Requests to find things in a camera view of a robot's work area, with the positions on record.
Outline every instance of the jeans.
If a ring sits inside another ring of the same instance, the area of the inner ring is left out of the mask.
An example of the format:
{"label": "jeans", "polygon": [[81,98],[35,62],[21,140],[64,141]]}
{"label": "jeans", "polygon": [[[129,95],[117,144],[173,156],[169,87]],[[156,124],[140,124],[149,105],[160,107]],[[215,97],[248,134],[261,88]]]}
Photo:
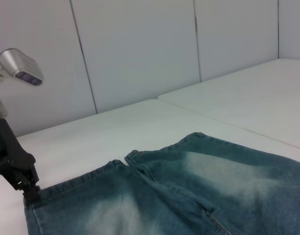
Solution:
{"label": "jeans", "polygon": [[29,235],[300,235],[300,163],[193,133],[25,201]]}

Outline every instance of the white table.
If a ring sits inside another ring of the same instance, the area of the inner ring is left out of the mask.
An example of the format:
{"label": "white table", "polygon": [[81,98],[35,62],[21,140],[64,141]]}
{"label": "white table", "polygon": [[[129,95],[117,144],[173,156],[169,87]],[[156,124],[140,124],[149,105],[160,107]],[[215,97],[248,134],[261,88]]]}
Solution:
{"label": "white table", "polygon": [[[37,160],[41,188],[80,176],[133,149],[156,150],[193,132],[300,161],[300,149],[201,117],[160,100],[148,100],[19,138]],[[21,192],[0,176],[0,234],[27,235]]]}
{"label": "white table", "polygon": [[275,60],[159,97],[300,148],[300,60]]}

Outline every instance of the white surface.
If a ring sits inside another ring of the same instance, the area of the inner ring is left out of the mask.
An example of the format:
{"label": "white surface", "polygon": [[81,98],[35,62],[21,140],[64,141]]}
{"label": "white surface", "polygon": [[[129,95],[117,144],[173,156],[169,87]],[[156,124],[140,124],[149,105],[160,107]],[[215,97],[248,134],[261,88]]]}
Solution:
{"label": "white surface", "polygon": [[[36,160],[41,188],[124,160],[133,149],[156,150],[193,132],[300,161],[300,149],[201,117],[160,100],[148,100],[19,138]],[[26,235],[21,193],[0,176],[0,234]]]}
{"label": "white surface", "polygon": [[300,147],[300,60],[275,60],[159,99]]}
{"label": "white surface", "polygon": [[280,58],[300,59],[300,0],[279,0]]}
{"label": "white surface", "polygon": [[203,80],[277,59],[277,0],[195,3]]}
{"label": "white surface", "polygon": [[200,82],[192,0],[73,0],[98,113]]}
{"label": "white surface", "polygon": [[0,84],[17,136],[96,114],[68,0],[0,1],[0,52],[10,47],[36,60],[45,77],[40,87]]}

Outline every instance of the jeans waistband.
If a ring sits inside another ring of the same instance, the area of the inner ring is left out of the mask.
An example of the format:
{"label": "jeans waistband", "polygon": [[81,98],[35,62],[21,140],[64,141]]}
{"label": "jeans waistband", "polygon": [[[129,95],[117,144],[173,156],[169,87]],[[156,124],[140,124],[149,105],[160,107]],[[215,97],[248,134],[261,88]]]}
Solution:
{"label": "jeans waistband", "polygon": [[38,204],[38,203],[46,202],[62,193],[65,193],[65,192],[97,177],[98,175],[102,174],[105,171],[115,168],[116,166],[125,166],[125,165],[120,160],[113,160],[113,161],[109,162],[108,164],[106,164],[96,170],[93,170],[89,173],[86,173],[79,177],[62,182],[60,184],[42,189],[38,192],[40,199],[37,202],[31,203],[24,199],[25,207],[29,207],[30,205],[36,204],[36,203]]}

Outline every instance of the stitching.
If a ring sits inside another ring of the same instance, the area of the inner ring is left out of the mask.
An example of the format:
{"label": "stitching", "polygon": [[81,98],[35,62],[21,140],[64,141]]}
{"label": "stitching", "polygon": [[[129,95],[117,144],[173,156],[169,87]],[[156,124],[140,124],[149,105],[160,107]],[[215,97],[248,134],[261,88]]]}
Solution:
{"label": "stitching", "polygon": [[103,171],[101,171],[101,172],[95,172],[95,171],[89,172],[89,173],[93,173],[93,174],[90,175],[90,177],[89,177],[88,179],[86,179],[86,180],[84,180],[84,181],[82,181],[82,182],[78,182],[77,184],[75,184],[75,185],[73,185],[73,186],[70,186],[69,188],[66,188],[66,189],[63,190],[63,191],[57,192],[57,193],[51,195],[51,197],[49,197],[49,198],[47,198],[47,199],[44,199],[44,200],[40,201],[39,203],[32,204],[32,205],[33,205],[33,206],[40,207],[40,206],[43,205],[44,203],[50,202],[50,201],[56,199],[57,197],[59,197],[59,196],[65,194],[65,193],[67,193],[67,192],[69,192],[69,191],[71,191],[71,190],[73,190],[73,189],[75,189],[75,188],[77,188],[77,187],[80,187],[80,186],[82,186],[83,184],[85,184],[85,183],[87,183],[87,182],[89,182],[89,181],[91,181],[91,180],[97,179],[97,177],[99,177],[102,173],[105,173],[105,172],[107,172],[107,171],[109,171],[109,170],[112,170],[112,169],[113,169],[113,168],[110,167],[110,168],[103,169]]}
{"label": "stitching", "polygon": [[35,211],[33,205],[31,205],[31,209],[32,209],[32,213],[33,213],[33,215],[34,215],[34,218],[35,218],[35,220],[36,220],[36,222],[37,222],[38,229],[39,229],[39,233],[40,233],[40,235],[43,235],[43,232],[42,232],[42,230],[41,230],[40,221],[39,221],[38,218],[37,218],[36,211]]}
{"label": "stitching", "polygon": [[209,212],[204,211],[205,214],[209,217],[209,219],[215,224],[218,232],[225,232],[227,235],[232,235],[216,218],[214,218]]}
{"label": "stitching", "polygon": [[180,145],[182,146],[186,146],[188,144],[190,144],[189,142],[191,141],[194,141],[194,140],[197,140],[197,139],[202,139],[202,138],[205,138],[207,135],[205,135],[204,133],[202,132],[194,132],[188,136],[186,136],[185,138],[183,138],[181,141],[175,143],[175,144],[172,144],[170,146],[167,146],[165,148],[162,148],[161,150],[159,151],[162,151],[162,150],[173,150],[173,149],[176,149],[178,148]]}
{"label": "stitching", "polygon": [[135,166],[141,166],[141,167],[143,167],[147,171],[147,173],[149,174],[149,176],[151,177],[152,181],[156,182],[155,178],[152,176],[152,174],[150,173],[150,171],[148,170],[148,168],[145,165],[137,164],[130,156],[127,156],[127,158],[130,161],[132,161],[132,163],[134,163]]}

